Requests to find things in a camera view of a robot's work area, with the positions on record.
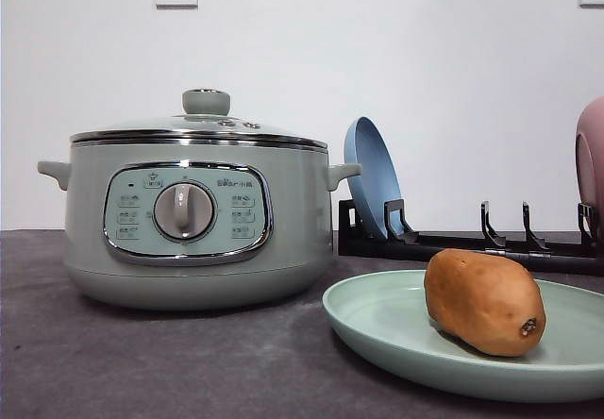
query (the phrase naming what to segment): control knob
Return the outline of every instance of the control knob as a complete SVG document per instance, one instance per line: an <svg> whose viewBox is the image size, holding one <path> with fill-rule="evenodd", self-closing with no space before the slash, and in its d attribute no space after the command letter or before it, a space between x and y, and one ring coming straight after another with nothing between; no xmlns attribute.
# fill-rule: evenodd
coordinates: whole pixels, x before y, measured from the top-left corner
<svg viewBox="0 0 604 419"><path fill-rule="evenodd" d="M190 240L210 225L214 206L210 195L192 183L177 183L163 190L155 203L155 222L168 237Z"/></svg>

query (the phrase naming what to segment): black dish rack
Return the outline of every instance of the black dish rack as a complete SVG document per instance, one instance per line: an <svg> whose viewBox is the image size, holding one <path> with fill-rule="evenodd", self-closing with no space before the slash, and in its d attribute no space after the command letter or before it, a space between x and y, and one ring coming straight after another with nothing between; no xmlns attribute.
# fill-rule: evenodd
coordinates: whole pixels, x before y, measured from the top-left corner
<svg viewBox="0 0 604 419"><path fill-rule="evenodd" d="M351 210L354 210L354 221ZM501 236L493 229L489 222L488 201L480 206L482 236L479 238L433 235L413 230L405 219L403 199L384 203L384 222L388 231L386 241L372 238L363 229L352 199L340 201L339 211L338 253L342 256L428 261L437 252L455 247L504 256L522 263L530 271L604 276L604 242L597 236L599 214L595 207L586 204L577 206L580 243L555 243L537 237L530 229L530 211L526 202L522 207L523 240ZM399 213L404 228L401 234L397 234L391 225L393 212Z"/></svg>

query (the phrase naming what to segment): lid knob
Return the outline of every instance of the lid knob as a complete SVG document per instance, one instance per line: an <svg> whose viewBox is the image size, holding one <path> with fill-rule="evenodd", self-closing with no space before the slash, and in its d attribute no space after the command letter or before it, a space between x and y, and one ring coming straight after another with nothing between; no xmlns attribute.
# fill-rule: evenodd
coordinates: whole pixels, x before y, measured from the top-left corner
<svg viewBox="0 0 604 419"><path fill-rule="evenodd" d="M214 89L191 89L182 94L182 107L188 114L228 115L230 96Z"/></svg>

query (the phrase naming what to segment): glass lid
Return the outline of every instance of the glass lid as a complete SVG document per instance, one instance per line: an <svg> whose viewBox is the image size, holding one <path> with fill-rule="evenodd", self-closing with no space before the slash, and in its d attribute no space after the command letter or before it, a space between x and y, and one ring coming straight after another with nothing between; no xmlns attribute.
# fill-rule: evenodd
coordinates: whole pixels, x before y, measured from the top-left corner
<svg viewBox="0 0 604 419"><path fill-rule="evenodd" d="M289 131L228 116L230 96L214 89L191 89L182 94L186 114L140 120L123 126L77 133L71 142L145 143L153 140L225 140L275 142L327 148L321 141L302 138Z"/></svg>

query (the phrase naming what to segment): control panel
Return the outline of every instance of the control panel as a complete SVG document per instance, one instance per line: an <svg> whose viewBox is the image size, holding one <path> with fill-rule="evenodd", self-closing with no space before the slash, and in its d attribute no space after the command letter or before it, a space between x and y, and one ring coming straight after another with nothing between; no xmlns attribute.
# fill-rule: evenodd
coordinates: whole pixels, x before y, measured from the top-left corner
<svg viewBox="0 0 604 419"><path fill-rule="evenodd" d="M109 183L105 237L130 261L244 260L268 240L271 229L266 181L249 166L188 160L136 164Z"/></svg>

